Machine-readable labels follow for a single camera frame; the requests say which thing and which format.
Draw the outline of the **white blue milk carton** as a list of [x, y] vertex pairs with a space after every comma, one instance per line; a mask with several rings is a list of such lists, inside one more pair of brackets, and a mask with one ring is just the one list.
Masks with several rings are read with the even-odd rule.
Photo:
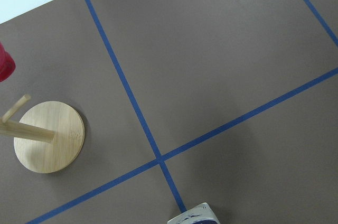
[[220, 224], [220, 221], [205, 202], [198, 206], [187, 210], [186, 212], [172, 218], [167, 224], [197, 224], [197, 223], [210, 223]]

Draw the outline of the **red plastic cup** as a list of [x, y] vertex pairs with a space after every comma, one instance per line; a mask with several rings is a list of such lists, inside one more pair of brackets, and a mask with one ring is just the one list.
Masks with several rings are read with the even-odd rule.
[[16, 64], [11, 55], [5, 50], [1, 43], [1, 76], [0, 81], [3, 82], [12, 75], [16, 68]]

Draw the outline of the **wooden cup tree stand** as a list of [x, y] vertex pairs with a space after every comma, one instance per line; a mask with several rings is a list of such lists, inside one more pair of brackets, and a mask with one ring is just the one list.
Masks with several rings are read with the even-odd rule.
[[80, 114], [59, 101], [46, 101], [30, 108], [19, 121], [12, 116], [31, 99], [22, 96], [3, 116], [1, 134], [13, 137], [19, 162], [35, 173], [48, 174], [69, 166], [85, 141]]

